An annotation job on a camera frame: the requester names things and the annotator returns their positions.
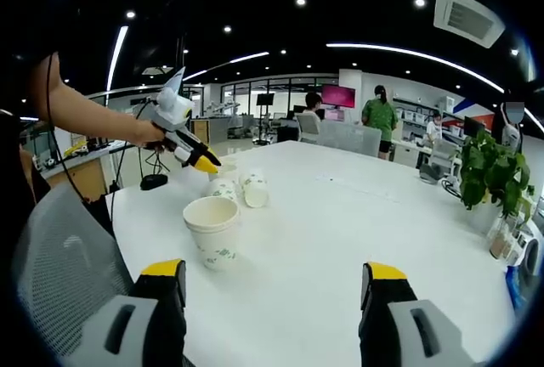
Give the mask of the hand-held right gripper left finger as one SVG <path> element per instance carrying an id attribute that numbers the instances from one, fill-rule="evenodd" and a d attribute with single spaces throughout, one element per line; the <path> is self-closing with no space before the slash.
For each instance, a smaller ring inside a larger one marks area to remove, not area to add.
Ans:
<path id="1" fill-rule="evenodd" d="M 186 263 L 145 268 L 127 296 L 115 296 L 82 326 L 64 366 L 186 366 Z"/>

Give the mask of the person's left hand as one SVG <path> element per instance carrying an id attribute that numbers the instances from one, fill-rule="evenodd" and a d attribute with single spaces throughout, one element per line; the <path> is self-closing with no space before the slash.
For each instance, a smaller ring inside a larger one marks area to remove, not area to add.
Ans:
<path id="1" fill-rule="evenodd" d="M 129 142 L 145 149 L 155 148 L 165 138 L 165 133 L 151 121 L 137 120 Z"/>

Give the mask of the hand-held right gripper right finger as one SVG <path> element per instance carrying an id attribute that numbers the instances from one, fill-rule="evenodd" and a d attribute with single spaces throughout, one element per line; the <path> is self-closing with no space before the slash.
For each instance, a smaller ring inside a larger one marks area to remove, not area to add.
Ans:
<path id="1" fill-rule="evenodd" d="M 420 300 L 406 275 L 363 264 L 360 357 L 363 366 L 475 366 L 460 329 L 431 301 Z"/>

